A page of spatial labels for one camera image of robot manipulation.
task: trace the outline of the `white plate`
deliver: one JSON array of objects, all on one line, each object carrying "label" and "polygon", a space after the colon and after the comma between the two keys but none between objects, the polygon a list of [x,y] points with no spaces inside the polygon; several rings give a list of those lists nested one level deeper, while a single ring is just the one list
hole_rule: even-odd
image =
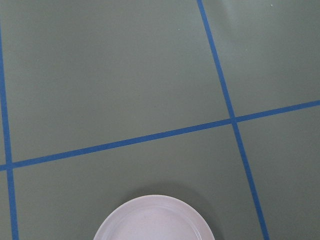
[{"label": "white plate", "polygon": [[93,240],[215,240],[202,216],[164,195],[130,200],[114,210]]}]

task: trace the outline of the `plate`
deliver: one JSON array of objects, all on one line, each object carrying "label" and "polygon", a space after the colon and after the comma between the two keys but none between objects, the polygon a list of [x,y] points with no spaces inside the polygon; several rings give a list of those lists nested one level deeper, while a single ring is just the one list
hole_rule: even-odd
[{"label": "plate", "polygon": [[165,195],[132,199],[114,210],[93,240],[215,240],[203,217]]}]

